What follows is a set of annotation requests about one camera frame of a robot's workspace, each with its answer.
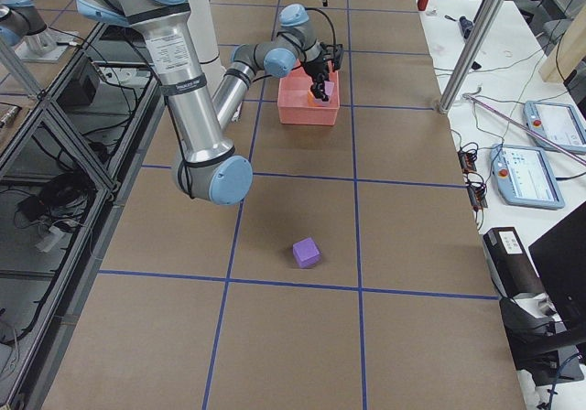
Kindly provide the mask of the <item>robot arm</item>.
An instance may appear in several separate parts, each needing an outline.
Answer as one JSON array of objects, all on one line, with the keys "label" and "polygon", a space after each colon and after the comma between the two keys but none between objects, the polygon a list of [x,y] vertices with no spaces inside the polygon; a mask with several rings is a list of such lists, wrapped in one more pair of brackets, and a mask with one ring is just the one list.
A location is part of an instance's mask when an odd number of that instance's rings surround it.
[{"label": "robot arm", "polygon": [[255,75],[262,71],[284,78],[300,67],[312,79],[310,93],[328,101],[330,75],[342,64],[342,44],[320,42],[309,10],[292,4],[280,12],[276,37],[238,47],[218,88],[210,92],[192,40],[213,28],[189,21],[189,0],[76,0],[76,4],[83,16],[142,35],[179,142],[173,167],[176,185],[192,199],[217,205],[239,203],[252,184],[249,161],[236,155],[233,141],[223,132]]}]

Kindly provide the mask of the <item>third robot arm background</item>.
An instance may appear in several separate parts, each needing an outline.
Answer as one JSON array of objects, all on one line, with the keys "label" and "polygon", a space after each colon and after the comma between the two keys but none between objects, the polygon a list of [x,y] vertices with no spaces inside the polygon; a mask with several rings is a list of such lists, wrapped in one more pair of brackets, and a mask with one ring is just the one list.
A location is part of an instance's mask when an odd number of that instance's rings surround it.
[{"label": "third robot arm background", "polygon": [[27,62],[56,63],[64,53],[31,0],[1,0],[1,38]]}]

